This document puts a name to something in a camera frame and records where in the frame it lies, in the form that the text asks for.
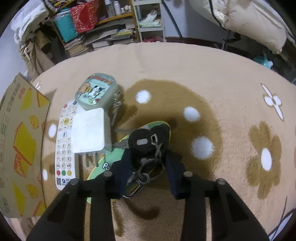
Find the flower center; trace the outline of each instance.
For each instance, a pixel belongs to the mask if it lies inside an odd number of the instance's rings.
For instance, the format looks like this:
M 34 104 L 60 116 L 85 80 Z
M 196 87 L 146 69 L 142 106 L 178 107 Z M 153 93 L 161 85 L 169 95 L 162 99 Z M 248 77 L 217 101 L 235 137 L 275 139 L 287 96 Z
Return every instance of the flower center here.
M 264 148 L 261 153 L 261 165 L 265 171 L 269 171 L 272 166 L 272 158 L 270 151 Z

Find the white storage rack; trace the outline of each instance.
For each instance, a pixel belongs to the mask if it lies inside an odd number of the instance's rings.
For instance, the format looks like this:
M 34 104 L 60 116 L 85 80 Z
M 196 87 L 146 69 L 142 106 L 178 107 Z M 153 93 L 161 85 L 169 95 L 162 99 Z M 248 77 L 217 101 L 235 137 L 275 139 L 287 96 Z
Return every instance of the white storage rack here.
M 161 12 L 161 0 L 137 0 L 137 1 L 133 1 L 133 10 L 135 13 L 135 17 L 136 17 L 136 22 L 137 22 L 137 27 L 138 27 L 138 32 L 140 35 L 140 40 L 141 42 L 143 41 L 142 39 L 142 32 L 149 32 L 149 31 L 162 31 L 163 32 L 163 41 L 165 42 L 165 26 L 163 23 L 163 15 Z M 161 27 L 149 27 L 149 28 L 141 28 L 139 25 L 139 17 L 138 17 L 138 13 L 139 13 L 139 7 L 140 5 L 147 5 L 147 4 L 159 4 L 159 10 L 160 10 L 160 17 L 161 17 Z

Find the yellow button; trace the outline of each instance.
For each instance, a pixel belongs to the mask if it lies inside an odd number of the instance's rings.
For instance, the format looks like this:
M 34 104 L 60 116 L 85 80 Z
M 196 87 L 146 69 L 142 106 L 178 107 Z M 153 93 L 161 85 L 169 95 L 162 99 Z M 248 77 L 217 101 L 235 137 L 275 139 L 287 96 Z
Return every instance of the yellow button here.
M 64 119 L 64 125 L 67 125 L 67 124 L 69 124 L 69 118 L 66 118 L 66 119 Z

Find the beige blanket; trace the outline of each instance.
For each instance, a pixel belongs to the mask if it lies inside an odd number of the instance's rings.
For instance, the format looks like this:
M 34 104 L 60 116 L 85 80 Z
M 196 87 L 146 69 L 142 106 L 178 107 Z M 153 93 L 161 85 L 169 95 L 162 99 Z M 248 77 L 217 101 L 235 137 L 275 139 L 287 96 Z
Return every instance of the beige blanket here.
M 93 73 L 115 77 L 124 90 L 117 127 L 151 121 L 172 126 L 170 149 L 202 178 L 224 178 L 267 233 L 295 207 L 296 87 L 278 74 L 222 50 L 179 43 L 114 45 L 63 61 L 42 73 L 51 104 L 41 169 L 48 206 L 58 194 L 54 152 L 59 115 Z M 93 168 L 81 162 L 81 177 Z M 179 240 L 184 201 L 175 201 L 166 175 L 128 202 L 112 205 L 117 240 Z M 89 240 L 87 206 L 85 240 Z M 207 239 L 211 222 L 207 201 Z

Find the remote control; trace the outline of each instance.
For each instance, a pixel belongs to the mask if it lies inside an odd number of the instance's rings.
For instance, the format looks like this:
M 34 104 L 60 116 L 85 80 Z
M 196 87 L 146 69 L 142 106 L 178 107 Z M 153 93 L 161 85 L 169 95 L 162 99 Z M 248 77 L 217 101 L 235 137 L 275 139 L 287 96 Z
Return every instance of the remote control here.
M 55 151 L 56 186 L 62 190 L 73 178 L 79 178 L 78 155 L 74 154 L 71 146 L 73 117 L 85 110 L 75 101 L 64 104 L 57 131 Z

